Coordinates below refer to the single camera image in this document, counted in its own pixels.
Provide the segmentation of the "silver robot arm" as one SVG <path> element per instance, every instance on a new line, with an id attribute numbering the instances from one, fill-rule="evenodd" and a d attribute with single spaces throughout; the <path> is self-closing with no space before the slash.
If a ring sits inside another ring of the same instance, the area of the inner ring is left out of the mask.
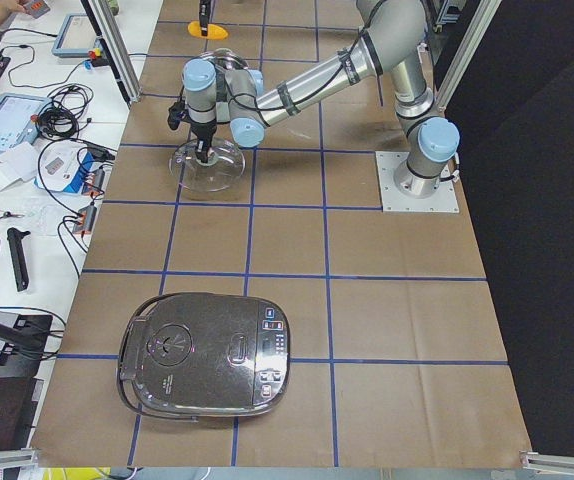
<path id="1" fill-rule="evenodd" d="M 359 1 L 363 20 L 353 42 L 331 58 L 275 88 L 264 87 L 260 71 L 228 48 L 189 60 L 182 88 L 170 107 L 168 124 L 186 122 L 193 139 L 169 162 L 186 190 L 225 190 L 245 170 L 245 148 L 260 145 L 266 130 L 368 77 L 390 76 L 395 112 L 410 145 L 395 169 L 396 188 L 412 198 L 428 198 L 448 181 L 443 170 L 457 156 L 457 127 L 438 115 L 433 90 L 423 75 L 418 47 L 426 31 L 419 1 Z"/>

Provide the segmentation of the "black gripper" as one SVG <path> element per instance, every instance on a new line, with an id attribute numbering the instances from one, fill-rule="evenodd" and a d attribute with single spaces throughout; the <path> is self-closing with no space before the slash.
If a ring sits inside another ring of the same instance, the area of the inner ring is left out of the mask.
<path id="1" fill-rule="evenodd" d="M 200 0 L 199 2 L 199 33 L 207 36 L 212 13 L 212 1 Z M 191 132 L 196 136 L 197 149 L 209 150 L 212 146 L 212 140 L 216 133 L 216 121 L 211 120 L 206 123 L 197 121 L 191 122 Z"/>

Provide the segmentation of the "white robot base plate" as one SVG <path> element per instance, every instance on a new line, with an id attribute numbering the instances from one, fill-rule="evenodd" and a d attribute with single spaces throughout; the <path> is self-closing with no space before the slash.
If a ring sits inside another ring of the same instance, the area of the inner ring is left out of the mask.
<path id="1" fill-rule="evenodd" d="M 376 170 L 382 211 L 385 213 L 457 214 L 454 182 L 447 166 L 434 179 L 414 175 L 407 165 L 409 153 L 376 151 Z"/>

